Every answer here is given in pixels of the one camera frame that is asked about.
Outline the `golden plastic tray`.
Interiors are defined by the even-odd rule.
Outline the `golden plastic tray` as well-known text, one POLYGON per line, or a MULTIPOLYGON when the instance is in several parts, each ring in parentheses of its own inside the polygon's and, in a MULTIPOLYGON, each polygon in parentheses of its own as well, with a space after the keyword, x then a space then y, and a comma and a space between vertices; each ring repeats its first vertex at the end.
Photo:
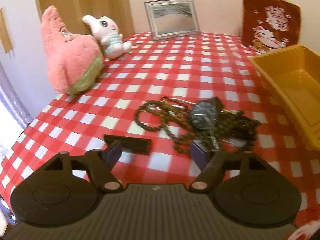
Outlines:
POLYGON ((249 61, 291 119, 306 147, 319 150, 319 55, 297 44, 249 61))

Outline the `white bunny plush toy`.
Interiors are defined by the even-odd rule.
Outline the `white bunny plush toy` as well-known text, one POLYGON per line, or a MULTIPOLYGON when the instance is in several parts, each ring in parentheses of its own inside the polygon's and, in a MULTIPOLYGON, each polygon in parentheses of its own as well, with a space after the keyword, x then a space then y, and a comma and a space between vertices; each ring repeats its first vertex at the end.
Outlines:
POLYGON ((100 42, 109 59, 116 59, 131 50, 132 43, 123 41, 123 35, 119 33, 116 22, 111 18, 85 15, 82 21, 90 27, 93 37, 100 42))

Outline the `black lipstick tube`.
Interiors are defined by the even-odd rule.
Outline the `black lipstick tube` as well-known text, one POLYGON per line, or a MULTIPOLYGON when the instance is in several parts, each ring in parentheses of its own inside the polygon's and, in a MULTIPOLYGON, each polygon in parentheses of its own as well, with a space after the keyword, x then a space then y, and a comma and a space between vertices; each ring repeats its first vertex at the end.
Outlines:
POLYGON ((152 140, 135 138, 135 137, 124 137, 118 135, 104 135, 104 141, 107 145, 119 140, 124 149, 130 150, 134 154, 149 155, 152 149, 152 140))

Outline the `white sheer curtain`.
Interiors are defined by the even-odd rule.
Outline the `white sheer curtain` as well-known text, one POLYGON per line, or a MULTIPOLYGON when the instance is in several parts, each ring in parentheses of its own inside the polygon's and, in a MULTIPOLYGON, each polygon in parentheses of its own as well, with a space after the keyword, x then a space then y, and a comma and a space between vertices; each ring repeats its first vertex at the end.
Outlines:
POLYGON ((16 94, 1 66, 1 158, 4 158, 33 118, 16 94))

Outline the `lucky cat toast cushion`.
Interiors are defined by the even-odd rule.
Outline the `lucky cat toast cushion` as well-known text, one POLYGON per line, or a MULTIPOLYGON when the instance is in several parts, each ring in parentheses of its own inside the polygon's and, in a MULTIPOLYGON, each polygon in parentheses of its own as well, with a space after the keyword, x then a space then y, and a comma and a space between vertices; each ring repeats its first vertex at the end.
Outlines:
POLYGON ((243 0, 242 5, 244 46, 263 54, 299 42, 300 6, 286 0, 243 0))

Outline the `wooden headboard panel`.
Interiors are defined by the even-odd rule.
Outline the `wooden headboard panel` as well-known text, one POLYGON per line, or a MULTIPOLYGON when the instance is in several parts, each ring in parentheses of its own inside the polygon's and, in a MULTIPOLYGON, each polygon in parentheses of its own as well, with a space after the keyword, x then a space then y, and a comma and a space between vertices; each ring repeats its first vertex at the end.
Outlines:
POLYGON ((90 34, 90 28, 82 17, 107 16, 113 19, 120 32, 129 37, 134 34, 129 0, 35 0, 39 17, 51 5, 55 6, 67 29, 76 34, 90 34))

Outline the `pink starfish plush toy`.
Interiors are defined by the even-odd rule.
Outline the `pink starfish plush toy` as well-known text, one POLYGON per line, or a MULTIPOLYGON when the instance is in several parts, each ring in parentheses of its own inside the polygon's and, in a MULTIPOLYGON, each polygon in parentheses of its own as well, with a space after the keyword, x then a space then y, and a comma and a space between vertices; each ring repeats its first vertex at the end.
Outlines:
POLYGON ((59 94, 90 89, 104 67, 104 56, 91 35, 68 31, 55 6, 41 18, 41 35, 50 84, 59 94))

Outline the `red white checkered tablecloth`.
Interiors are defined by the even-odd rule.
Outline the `red white checkered tablecloth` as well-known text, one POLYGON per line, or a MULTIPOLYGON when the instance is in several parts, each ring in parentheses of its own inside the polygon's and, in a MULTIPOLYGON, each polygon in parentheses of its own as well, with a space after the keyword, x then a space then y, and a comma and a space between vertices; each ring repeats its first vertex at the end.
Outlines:
POLYGON ((105 148, 104 135, 152 140, 149 155, 124 152, 113 168, 122 183, 191 184, 199 168, 188 153, 199 135, 188 120, 193 105, 217 97, 223 122, 220 147, 254 152, 301 194, 297 225, 319 220, 319 152, 305 148, 299 133, 269 92, 234 36, 202 33, 153 41, 131 36, 132 49, 106 60, 94 86, 79 95, 57 95, 36 113, 1 162, 1 196, 58 152, 82 155, 105 148))

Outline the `black wristwatch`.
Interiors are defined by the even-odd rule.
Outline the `black wristwatch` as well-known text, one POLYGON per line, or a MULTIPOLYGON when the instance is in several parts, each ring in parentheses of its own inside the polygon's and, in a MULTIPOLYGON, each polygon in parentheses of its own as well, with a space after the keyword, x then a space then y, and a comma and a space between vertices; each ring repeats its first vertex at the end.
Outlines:
POLYGON ((217 97, 201 100, 190 111, 191 124, 199 130, 206 131, 210 138, 214 151, 219 151, 220 146, 214 134, 218 118, 221 115, 223 104, 217 97))

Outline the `silver framed sand picture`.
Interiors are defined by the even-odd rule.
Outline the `silver framed sand picture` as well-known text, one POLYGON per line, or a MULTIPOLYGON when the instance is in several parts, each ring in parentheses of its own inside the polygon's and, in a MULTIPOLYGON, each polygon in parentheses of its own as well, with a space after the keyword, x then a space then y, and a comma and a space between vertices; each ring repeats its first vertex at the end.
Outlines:
POLYGON ((148 1, 144 7, 154 41, 200 33, 193 0, 148 1))

